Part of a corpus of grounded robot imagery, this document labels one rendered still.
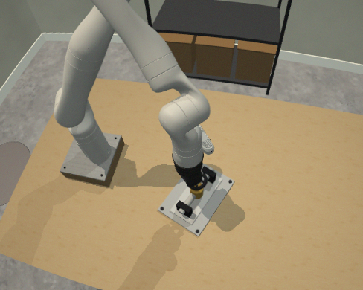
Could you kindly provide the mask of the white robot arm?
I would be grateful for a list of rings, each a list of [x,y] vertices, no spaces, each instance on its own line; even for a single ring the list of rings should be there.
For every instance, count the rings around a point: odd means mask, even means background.
[[[161,108],[158,118],[177,155],[196,155],[202,148],[198,125],[211,112],[206,97],[180,69],[164,39],[132,9],[130,0],[91,1],[95,6],[68,44],[62,88],[54,104],[57,123],[68,128],[91,162],[103,163],[111,155],[111,147],[94,119],[88,97],[116,32],[154,92],[175,89],[180,93],[181,96]]]

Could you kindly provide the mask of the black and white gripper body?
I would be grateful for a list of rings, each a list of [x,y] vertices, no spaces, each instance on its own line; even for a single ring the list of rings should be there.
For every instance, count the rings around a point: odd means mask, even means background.
[[[176,171],[189,187],[194,187],[202,181],[201,169],[204,153],[210,155],[214,152],[214,145],[211,140],[208,138],[204,129],[200,125],[198,126],[202,131],[202,148],[196,155],[191,157],[182,157],[177,155],[172,148],[172,158]]]

